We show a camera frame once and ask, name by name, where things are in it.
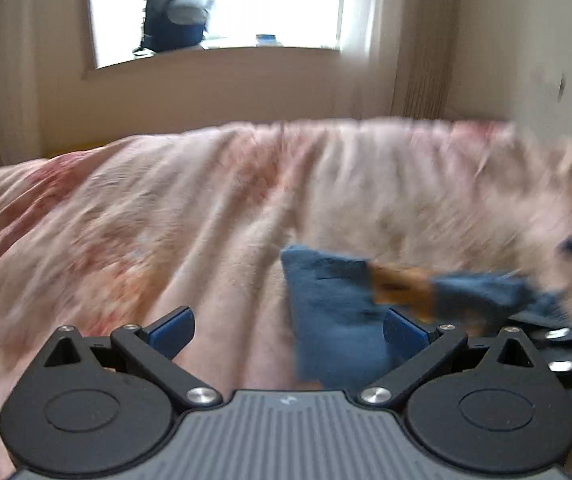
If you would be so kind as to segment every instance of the pink blanket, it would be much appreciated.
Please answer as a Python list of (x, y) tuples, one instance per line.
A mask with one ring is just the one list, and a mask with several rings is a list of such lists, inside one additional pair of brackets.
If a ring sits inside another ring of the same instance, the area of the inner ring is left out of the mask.
[[(223, 392), (294, 388), (279, 250), (518, 270), (572, 314), (572, 143), (502, 124), (229, 124), (0, 168), (0, 405), (61, 324), (196, 315), (176, 360)], [(12, 465), (0, 441), (0, 479)]]

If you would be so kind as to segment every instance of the metal screw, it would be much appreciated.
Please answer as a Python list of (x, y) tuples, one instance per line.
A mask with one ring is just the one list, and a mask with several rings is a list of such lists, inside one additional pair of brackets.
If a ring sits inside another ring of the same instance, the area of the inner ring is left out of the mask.
[(381, 386), (366, 388), (359, 394), (361, 400), (366, 402), (366, 404), (384, 404), (384, 402), (388, 402), (392, 396), (393, 394), (390, 393), (390, 390), (382, 388)]
[(219, 394), (212, 388), (207, 388), (204, 386), (192, 388), (186, 392), (186, 397), (188, 397), (188, 400), (192, 402), (192, 404), (198, 404), (199, 406), (212, 404), (217, 400), (218, 396)]
[(568, 327), (559, 328), (557, 330), (550, 330), (546, 332), (546, 339), (557, 339), (558, 337), (564, 337), (566, 334), (570, 332)]
[(569, 372), (572, 370), (572, 361), (553, 361), (548, 363), (551, 372)]

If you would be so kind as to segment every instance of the blue backpack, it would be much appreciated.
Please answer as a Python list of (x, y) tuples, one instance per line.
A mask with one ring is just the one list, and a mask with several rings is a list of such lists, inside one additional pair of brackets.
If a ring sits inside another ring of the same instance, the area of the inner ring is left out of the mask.
[(166, 52), (199, 44), (213, 1), (146, 0), (144, 33), (137, 51)]

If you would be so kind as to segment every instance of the window sill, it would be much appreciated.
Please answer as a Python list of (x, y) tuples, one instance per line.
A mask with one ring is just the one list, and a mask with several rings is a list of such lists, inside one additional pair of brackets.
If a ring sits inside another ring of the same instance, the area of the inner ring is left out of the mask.
[(200, 51), (200, 50), (221, 50), (224, 48), (259, 48), (259, 47), (288, 47), (288, 48), (314, 48), (320, 50), (338, 50), (338, 44), (335, 43), (334, 45), (330, 44), (322, 44), (320, 41), (312, 41), (310, 44), (305, 44), (302, 41), (298, 41), (297, 43), (288, 43), (288, 42), (280, 42), (280, 41), (263, 41), (259, 42), (256, 38), (213, 38), (211, 40), (204, 40), (198, 45), (181, 48), (177, 50), (172, 50), (168, 52), (162, 52), (159, 54), (154, 53), (151, 50), (144, 49), (143, 51), (138, 52), (136, 55), (133, 54), (130, 59), (124, 59), (121, 62), (115, 62), (111, 64), (106, 64), (102, 66), (96, 67), (96, 70), (107, 68), (109, 66), (115, 66), (119, 64), (123, 64), (128, 61), (133, 61), (135, 59), (143, 59), (146, 57), (156, 57), (156, 56), (165, 56), (167, 54), (171, 54), (173, 52), (190, 52), (190, 51)]
[(300, 56), (336, 56), (339, 54), (339, 47), (291, 46), (288, 44), (266, 45), (256, 44), (256, 42), (255, 44), (249, 44), (250, 42), (243, 44), (243, 41), (230, 41), (227, 44), (217, 46), (210, 44), (208, 48), (205, 48), (203, 43), (204, 42), (189, 48), (180, 48), (169, 52), (160, 52), (158, 54), (148, 51), (142, 56), (133, 55), (132, 59), (88, 70), (82, 78), (92, 79), (108, 74), (133, 73), (142, 70), (151, 70), (153, 68), (162, 68), (169, 64), (176, 65), (177, 63), (184, 63), (189, 66), (195, 63), (202, 63), (205, 61), (205, 58), (208, 58), (209, 64), (213, 62), (215, 64), (225, 64), (234, 58), (235, 62), (242, 62), (250, 68), (258, 59), (278, 59), (279, 62), (282, 62), (285, 59), (297, 59)]

